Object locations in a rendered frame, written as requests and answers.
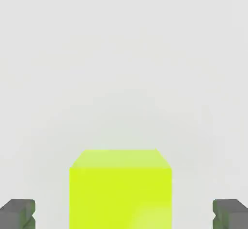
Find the small yellow cube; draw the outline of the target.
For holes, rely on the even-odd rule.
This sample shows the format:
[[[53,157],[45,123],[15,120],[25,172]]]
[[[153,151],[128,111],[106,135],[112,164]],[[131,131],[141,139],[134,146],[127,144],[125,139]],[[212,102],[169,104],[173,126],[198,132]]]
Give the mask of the small yellow cube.
[[[86,150],[69,168],[69,229],[171,229],[172,170],[158,150]]]

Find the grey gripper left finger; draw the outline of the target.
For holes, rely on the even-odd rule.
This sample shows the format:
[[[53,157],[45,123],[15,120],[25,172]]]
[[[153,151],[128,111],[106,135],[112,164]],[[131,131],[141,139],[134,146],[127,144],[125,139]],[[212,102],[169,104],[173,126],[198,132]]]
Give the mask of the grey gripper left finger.
[[[11,199],[0,208],[0,229],[35,229],[35,201]]]

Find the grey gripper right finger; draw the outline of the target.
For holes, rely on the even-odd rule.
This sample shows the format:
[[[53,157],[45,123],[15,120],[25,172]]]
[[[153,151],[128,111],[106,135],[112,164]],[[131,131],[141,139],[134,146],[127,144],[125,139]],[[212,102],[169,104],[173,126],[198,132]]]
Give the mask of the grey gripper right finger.
[[[248,208],[237,199],[215,199],[213,212],[213,229],[248,229]]]

